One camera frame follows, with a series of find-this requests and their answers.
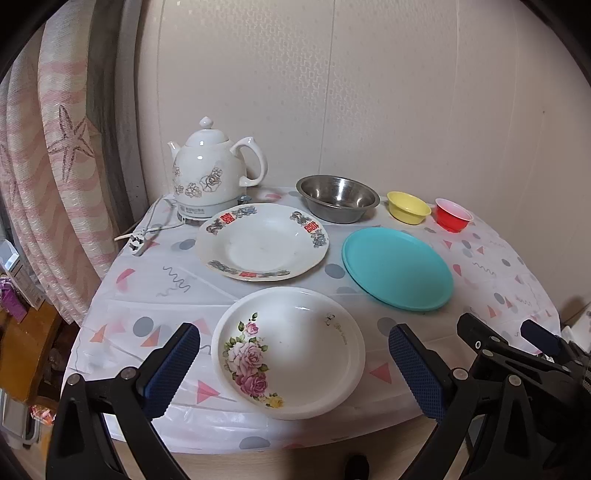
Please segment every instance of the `plate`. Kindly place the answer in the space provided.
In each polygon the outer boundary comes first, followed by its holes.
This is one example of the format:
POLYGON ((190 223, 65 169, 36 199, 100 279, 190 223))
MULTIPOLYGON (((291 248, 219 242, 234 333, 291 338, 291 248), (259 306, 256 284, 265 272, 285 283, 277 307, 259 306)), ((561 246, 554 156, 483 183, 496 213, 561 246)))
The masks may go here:
POLYGON ((266 415, 308 419, 355 389, 365 344, 353 317, 312 290, 273 287, 237 301, 213 332, 222 384, 266 415))
POLYGON ((365 228, 343 243, 343 263, 370 295, 404 310, 426 312, 447 303, 453 279, 426 243, 389 228, 365 228))
POLYGON ((293 207, 251 203, 218 213, 197 234, 196 251, 210 269, 246 281, 301 275, 329 248, 320 221, 293 207))

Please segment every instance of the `pink striped curtain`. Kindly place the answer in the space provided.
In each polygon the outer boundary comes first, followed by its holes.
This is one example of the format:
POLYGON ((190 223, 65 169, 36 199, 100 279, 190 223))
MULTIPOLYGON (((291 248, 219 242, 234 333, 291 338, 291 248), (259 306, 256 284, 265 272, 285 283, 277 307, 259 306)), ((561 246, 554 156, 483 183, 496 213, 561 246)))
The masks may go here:
POLYGON ((100 133, 86 117, 94 7, 66 3, 0 85, 0 189, 48 297, 78 324, 117 253, 100 133))

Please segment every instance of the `white patterned tablecloth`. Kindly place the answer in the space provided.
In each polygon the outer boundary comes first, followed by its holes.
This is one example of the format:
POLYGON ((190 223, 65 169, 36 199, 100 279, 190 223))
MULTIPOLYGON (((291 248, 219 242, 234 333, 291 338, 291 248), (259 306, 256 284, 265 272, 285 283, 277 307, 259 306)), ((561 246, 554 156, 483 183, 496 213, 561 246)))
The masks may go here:
MULTIPOLYGON (((253 189, 249 194, 256 202, 307 211, 293 189, 253 189)), ((174 201, 167 197, 158 204, 152 224, 175 223, 174 201)), ((531 318, 560 333, 558 313, 542 286, 511 246, 478 218, 463 232, 450 233, 432 217, 421 225, 406 225, 379 205, 359 223, 323 224, 330 236, 324 260, 297 278, 273 283, 233 280, 205 267, 194 251, 196 226, 159 232, 141 257, 124 248, 92 301, 65 378, 74 372, 87 380, 110 378, 123 367, 137 367, 181 323, 192 322, 199 328, 202 349, 166 414, 153 421, 163 441, 173 452, 281 449, 336 442, 420 414, 388 353, 387 335, 396 323, 407 323, 452 368, 469 367, 475 357, 456 335, 456 322, 464 312, 477 315, 512 346, 530 352, 536 352, 535 347, 519 335, 523 320, 531 318), (428 313, 397 310, 351 279, 341 259, 343 241, 355 230, 380 225, 406 231, 441 255, 454 279, 453 297, 445 306, 428 313), (209 344, 224 311, 253 291, 279 285, 310 288, 333 298, 356 319, 365 340, 367 358, 359 386, 341 406, 315 419, 282 421, 256 413, 213 372, 209 344)), ((124 440, 116 419, 107 417, 112 437, 124 440)))

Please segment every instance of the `plate rim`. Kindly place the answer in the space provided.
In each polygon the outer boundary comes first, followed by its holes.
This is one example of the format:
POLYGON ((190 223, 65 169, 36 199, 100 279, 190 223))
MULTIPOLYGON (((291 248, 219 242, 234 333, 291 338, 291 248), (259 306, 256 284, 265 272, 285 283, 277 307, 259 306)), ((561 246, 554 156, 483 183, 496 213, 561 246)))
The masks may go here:
POLYGON ((216 376, 218 377, 218 379, 220 380, 220 382, 222 383, 223 388, 226 388, 227 390, 233 392, 235 395, 240 397, 245 402, 248 402, 249 404, 255 406, 257 411, 260 411, 260 412, 264 413, 265 415, 267 415, 268 417, 271 417, 273 419, 278 419, 278 420, 310 419, 310 418, 322 415, 324 413, 327 413, 327 412, 333 410, 334 408, 338 407, 347 398, 349 398, 349 396, 354 392, 355 388, 357 388, 357 386, 359 385, 359 381, 361 380, 361 377, 363 376, 363 372, 365 370, 365 361, 366 361, 365 339, 363 338, 363 333, 361 332, 361 329, 359 328, 359 324, 357 323, 357 320, 355 320, 355 318, 349 313, 349 311, 345 307, 343 307, 340 303, 331 299, 330 297, 328 297, 322 293, 319 293, 315 290, 309 290, 308 288, 301 288, 301 287, 289 287, 289 286, 263 288, 262 290, 258 290, 256 292, 253 292, 249 295, 242 297, 240 300, 234 302, 234 304, 231 305, 230 308, 228 308, 223 313, 222 317, 219 319, 219 321, 212 333, 211 354, 212 354, 213 370, 214 370, 216 376), (225 323, 227 323, 230 316, 236 310, 238 310, 241 307, 241 305, 246 303, 248 300, 251 300, 252 298, 264 296, 264 295, 270 295, 270 294, 272 294, 273 291, 277 291, 278 289, 281 289, 283 291, 291 290, 291 291, 295 291, 298 293, 311 294, 312 296, 314 296, 316 298, 325 300, 328 303, 334 305, 337 309, 339 309, 345 315, 345 317, 348 318, 348 321, 351 322, 352 330, 355 334, 355 340, 356 340, 355 345, 357 346, 357 348, 359 350, 359 363, 357 366, 352 368, 353 374, 350 376, 349 381, 342 381, 337 386, 337 388, 331 389, 326 395, 326 397, 330 398, 330 401, 325 401, 325 402, 321 403, 321 407, 317 407, 314 410, 310 410, 310 411, 308 411, 308 413, 302 413, 302 412, 294 413, 294 412, 286 411, 283 409, 269 408, 269 407, 262 405, 259 401, 256 401, 250 397, 247 397, 238 388, 236 388, 235 385, 233 384, 233 382, 226 376, 224 369, 222 367, 222 364, 220 362, 220 355, 219 355, 220 337, 222 334, 223 327, 224 327, 225 323))
POLYGON ((244 205, 239 205, 237 207, 232 207, 230 209, 226 209, 226 210, 222 210, 221 212, 216 213, 215 215, 213 215, 209 220, 207 220, 207 222, 204 222, 200 227, 199 230, 197 231, 197 235, 196 235, 196 241, 195 241, 195 254, 197 255, 197 258, 201 261, 201 263, 203 265, 205 265, 209 270, 212 270, 218 274, 224 275, 225 277, 228 278, 233 278, 234 280, 241 280, 241 281, 250 281, 250 282, 270 282, 270 281, 281 281, 281 280, 288 280, 289 278, 294 278, 294 277, 298 277, 299 275, 302 275, 304 273, 306 273, 308 270, 311 270, 312 268, 314 268, 316 265, 318 265, 320 262, 322 262, 324 260, 324 258, 326 257, 326 254, 329 250, 329 246, 330 246, 330 237, 328 232, 326 231, 326 228, 324 227, 324 225, 322 225, 322 222, 320 219, 318 219, 318 217, 312 215, 311 213, 309 213, 308 211, 306 211, 305 209, 300 209, 297 207, 291 207, 289 205, 279 205, 277 203, 270 203, 270 202, 259 202, 259 203, 246 203, 244 205), (224 272, 222 270, 218 270, 217 268, 212 267, 208 261, 205 261, 202 256, 200 255, 201 253, 201 248, 199 247, 200 242, 199 242, 199 237, 201 235, 205 235, 206 232, 206 228, 211 225, 211 223, 216 219, 221 217, 222 215, 231 212, 232 210, 236 210, 237 208, 240 207, 245 207, 245 206, 261 206, 261 205, 274 205, 273 208, 275 207, 284 207, 287 209, 294 209, 295 211, 301 211, 302 213, 306 213, 306 216, 311 217, 312 221, 316 222, 318 224, 318 226, 322 229, 325 237, 326 237, 326 245, 323 245, 321 248, 323 249, 323 255, 318 259, 317 262, 315 262, 314 264, 311 264, 310 266, 308 266, 305 270, 297 270, 297 271, 292 271, 289 273, 289 275, 284 275, 284 276, 280 276, 280 277, 240 277, 238 275, 233 275, 230 272, 224 272))
POLYGON ((357 230, 353 233, 351 233, 343 242, 343 246, 341 247, 341 259, 343 260, 343 263, 345 265, 345 268, 347 270, 347 273, 351 276, 351 278, 354 280, 354 282, 363 289, 363 291, 367 292, 369 295, 371 295, 372 297, 378 299, 379 301, 383 301, 385 304, 390 305, 392 307, 398 308, 398 309, 402 309, 402 310, 407 310, 409 312, 432 312, 433 310, 437 310, 441 307, 443 307, 448 301, 450 301, 450 299, 453 296, 453 292, 454 292, 454 281, 453 281, 453 276, 452 273, 449 270, 449 267, 447 266, 447 264, 445 263, 445 260, 441 257, 441 255, 439 255, 434 248, 432 248, 429 244, 423 242, 422 240, 414 237, 413 235, 410 235, 408 233, 405 232, 401 232, 400 230, 396 230, 394 228, 386 228, 386 227, 380 227, 380 228, 384 228, 385 231, 391 231, 391 232, 395 232, 397 235, 402 235, 402 236, 407 236, 410 237, 409 239, 411 239, 411 241, 413 241, 413 243, 415 244, 423 244, 424 246, 426 246, 427 248, 429 248, 433 253, 435 253, 439 260, 443 263, 443 265, 446 267, 446 271, 449 274, 449 278, 451 279, 451 289, 450 289, 450 293, 447 296, 447 298, 445 299, 445 301, 440 301, 438 303, 433 303, 431 306, 429 307, 409 307, 408 305, 403 305, 397 302, 393 302, 390 300, 387 300, 385 298, 383 298, 382 296, 378 296, 375 295, 374 293, 371 293, 369 290, 367 290, 363 285, 361 285, 357 279, 355 278, 355 275, 353 274, 354 269, 351 267, 351 265, 349 264, 349 261, 346 258, 345 255, 345 249, 347 244, 349 243, 349 239, 351 239, 352 236, 354 236, 356 233, 358 232, 362 232, 364 230, 367 230, 366 228, 362 228, 360 230, 357 230))

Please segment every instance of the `yellow rose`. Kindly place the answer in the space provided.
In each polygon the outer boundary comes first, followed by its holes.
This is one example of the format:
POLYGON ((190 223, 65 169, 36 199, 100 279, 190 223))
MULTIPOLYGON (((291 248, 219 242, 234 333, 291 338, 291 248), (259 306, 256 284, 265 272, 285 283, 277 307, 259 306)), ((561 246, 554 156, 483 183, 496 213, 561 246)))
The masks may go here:
POLYGON ((271 408, 281 408, 283 406, 283 398, 281 397, 268 397, 267 405, 271 408))

